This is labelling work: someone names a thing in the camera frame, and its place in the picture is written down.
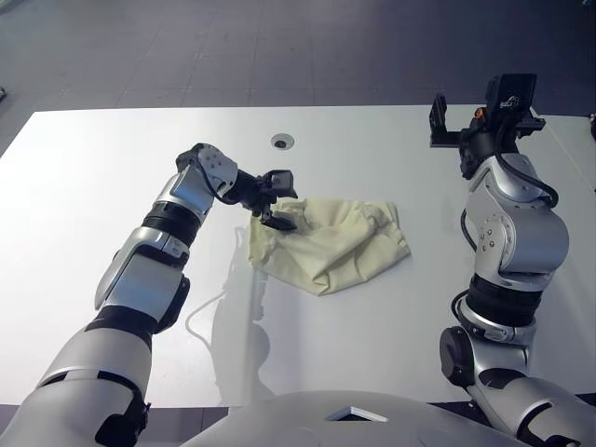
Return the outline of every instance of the white table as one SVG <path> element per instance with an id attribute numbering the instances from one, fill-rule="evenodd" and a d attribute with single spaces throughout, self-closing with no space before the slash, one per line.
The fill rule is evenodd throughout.
<path id="1" fill-rule="evenodd" d="M 450 127 L 467 125 L 473 110 L 449 106 Z M 34 114 L 0 159 L 0 402 L 20 403 L 94 317 L 95 288 L 114 252 L 175 171 L 176 155 L 201 141 L 253 174 L 292 169 L 301 197 L 395 202 L 412 256 L 368 284 L 312 296 L 254 273 L 246 261 L 248 213 L 217 204 L 192 247 L 185 269 L 192 287 L 179 322 L 154 338 L 148 400 L 158 407 L 239 405 L 323 388 L 465 399 L 440 373 L 439 337 L 455 324 L 449 303 L 472 274 L 459 229 L 467 185 L 455 149 L 428 147 L 428 111 Z M 269 140 L 278 132 L 293 135 L 295 147 L 274 149 Z M 591 392 L 594 194 L 549 126 L 520 148 L 559 191 L 556 211 L 571 235 L 570 254 L 537 312 L 532 372 Z M 185 328 L 188 318 L 202 341 Z"/>

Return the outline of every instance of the cable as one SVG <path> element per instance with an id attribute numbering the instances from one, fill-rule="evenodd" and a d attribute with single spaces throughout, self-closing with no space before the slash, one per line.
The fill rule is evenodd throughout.
<path id="1" fill-rule="evenodd" d="M 457 302 L 467 293 L 469 292 L 469 289 L 465 289 L 464 291 L 459 292 L 455 298 L 453 298 L 453 300 L 451 301 L 451 311 L 454 314 L 456 319 L 459 319 L 459 317 L 457 316 Z"/>
<path id="2" fill-rule="evenodd" d="M 220 196 L 217 193 L 217 191 L 215 191 L 215 189 L 213 189 L 213 186 L 211 186 L 211 182 L 209 181 L 209 177 L 207 176 L 207 172 L 205 172 L 205 168 L 203 168 L 203 165 L 201 164 L 200 161 L 198 163 L 194 164 L 194 166 L 197 166 L 198 170 L 200 170 L 201 174 L 203 175 L 203 180 L 207 184 L 207 188 L 209 189 L 209 192 L 215 198 L 217 198 L 220 202 L 224 203 L 225 205 L 236 205 L 238 203 L 238 202 L 235 202 L 234 200 L 228 200 L 227 198 L 223 198 L 222 196 Z"/>
<path id="3" fill-rule="evenodd" d="M 547 205 L 549 206 L 549 208 L 555 208 L 557 206 L 557 204 L 559 203 L 559 194 L 552 186 L 550 186 L 544 182 L 540 182 L 538 179 L 535 179 L 534 177 L 529 176 L 525 172 L 521 172 L 520 170 L 513 168 L 511 165 L 509 165 L 509 163 L 506 161 L 506 159 L 503 158 L 503 155 L 502 155 L 503 148 L 502 148 L 501 144 L 503 142 L 503 137 L 505 135 L 506 128 L 507 128 L 507 121 L 504 121 L 501 124 L 501 126 L 499 127 L 498 132 L 496 133 L 496 140 L 495 140 L 496 151 L 494 152 L 494 156 L 496 158 L 496 161 L 499 163 L 499 166 L 504 170 L 508 170 L 510 173 L 512 173 L 513 175 L 522 179 L 523 181 L 525 181 L 525 182 L 535 186 L 536 188 L 541 189 L 545 193 L 547 193 L 549 195 L 549 198 L 546 199 Z"/>
<path id="4" fill-rule="evenodd" d="M 472 236 L 470 236 L 469 232 L 467 231 L 466 216 L 467 216 L 467 212 L 466 212 L 466 209 L 464 209 L 462 211 L 461 217 L 459 218 L 459 224 L 462 227 L 462 233 L 464 233 L 464 237 L 466 238 L 467 243 L 474 251 L 476 251 L 476 249 L 477 249 L 476 243 L 472 240 Z"/>

